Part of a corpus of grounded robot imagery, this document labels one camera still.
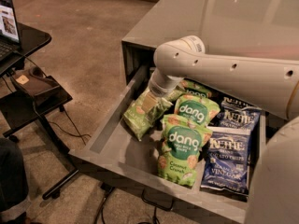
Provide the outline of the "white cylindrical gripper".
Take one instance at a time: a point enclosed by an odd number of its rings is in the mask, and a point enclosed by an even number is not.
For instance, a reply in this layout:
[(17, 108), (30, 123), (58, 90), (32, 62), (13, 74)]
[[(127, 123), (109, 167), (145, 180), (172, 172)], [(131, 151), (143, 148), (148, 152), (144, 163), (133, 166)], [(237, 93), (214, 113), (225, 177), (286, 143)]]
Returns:
[(182, 77), (171, 77), (163, 74), (159, 69), (155, 69), (149, 79), (149, 92), (144, 94), (142, 103), (142, 110), (149, 112), (157, 104), (156, 97), (164, 97), (169, 94), (179, 82)]

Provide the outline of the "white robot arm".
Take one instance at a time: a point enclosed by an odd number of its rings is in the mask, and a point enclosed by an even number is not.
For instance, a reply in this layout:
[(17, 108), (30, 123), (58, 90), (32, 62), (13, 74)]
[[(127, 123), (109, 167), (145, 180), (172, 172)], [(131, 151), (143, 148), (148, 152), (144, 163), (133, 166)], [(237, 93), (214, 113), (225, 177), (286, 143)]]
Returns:
[(156, 69), (149, 89), (157, 97), (167, 95), (186, 77), (288, 121), (258, 160), (244, 224), (298, 224), (298, 62), (208, 55), (195, 35), (163, 43), (153, 61)]

